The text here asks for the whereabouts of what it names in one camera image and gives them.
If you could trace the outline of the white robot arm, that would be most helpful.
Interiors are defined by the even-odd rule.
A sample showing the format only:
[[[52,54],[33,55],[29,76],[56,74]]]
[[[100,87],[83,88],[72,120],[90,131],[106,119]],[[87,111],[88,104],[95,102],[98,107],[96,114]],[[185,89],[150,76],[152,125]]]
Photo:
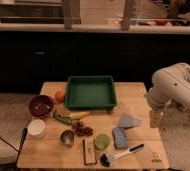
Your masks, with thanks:
[[[190,65],[177,63],[161,68],[152,75],[153,86],[146,95],[151,110],[150,126],[156,128],[161,121],[162,112],[174,100],[190,111]]]

